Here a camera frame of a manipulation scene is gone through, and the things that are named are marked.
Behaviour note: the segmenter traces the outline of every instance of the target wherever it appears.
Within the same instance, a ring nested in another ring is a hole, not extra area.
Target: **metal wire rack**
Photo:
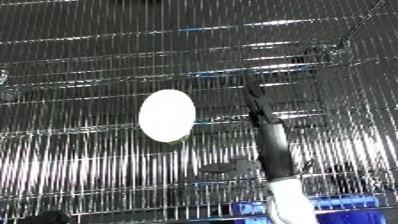
[[[261,172],[199,169],[257,157],[247,67],[286,122],[296,166],[315,161],[309,196],[396,208],[397,13],[394,0],[0,0],[2,219],[237,218],[225,206],[266,199]],[[182,145],[137,126],[145,97],[166,88],[197,106]]]

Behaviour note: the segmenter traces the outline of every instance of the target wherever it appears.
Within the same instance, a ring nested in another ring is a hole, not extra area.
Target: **white ball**
[[[165,89],[151,94],[144,101],[138,122],[148,137],[170,143],[190,133],[195,116],[195,105],[187,94]]]

